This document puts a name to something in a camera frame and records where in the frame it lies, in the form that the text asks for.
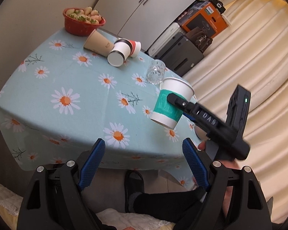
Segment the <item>person's right hand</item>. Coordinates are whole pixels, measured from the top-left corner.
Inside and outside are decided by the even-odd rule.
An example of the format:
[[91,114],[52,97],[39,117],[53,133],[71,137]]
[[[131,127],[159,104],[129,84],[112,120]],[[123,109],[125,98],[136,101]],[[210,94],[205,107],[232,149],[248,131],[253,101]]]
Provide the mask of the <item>person's right hand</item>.
[[[221,163],[221,166],[218,167],[219,170],[217,170],[216,183],[219,183],[219,185],[222,186],[222,190],[224,190],[225,185],[227,184],[228,181],[228,170],[226,170],[226,168],[238,170],[239,166],[235,161],[221,160],[219,162]],[[227,216],[228,214],[232,193],[233,193],[233,187],[227,186],[224,192],[224,199],[222,204],[222,209],[225,216]]]

